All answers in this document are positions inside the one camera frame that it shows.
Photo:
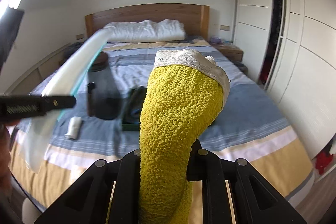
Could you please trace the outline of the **person's left hand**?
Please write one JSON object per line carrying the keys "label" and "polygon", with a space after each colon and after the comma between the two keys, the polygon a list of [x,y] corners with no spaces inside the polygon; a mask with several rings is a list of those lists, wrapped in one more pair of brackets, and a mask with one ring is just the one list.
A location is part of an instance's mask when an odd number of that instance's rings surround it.
{"label": "person's left hand", "polygon": [[9,123],[1,124],[1,139],[0,139],[0,184],[1,191],[6,197],[11,196],[11,172],[9,163],[11,155],[9,151],[10,135],[7,126],[15,126],[19,120],[11,121]]}

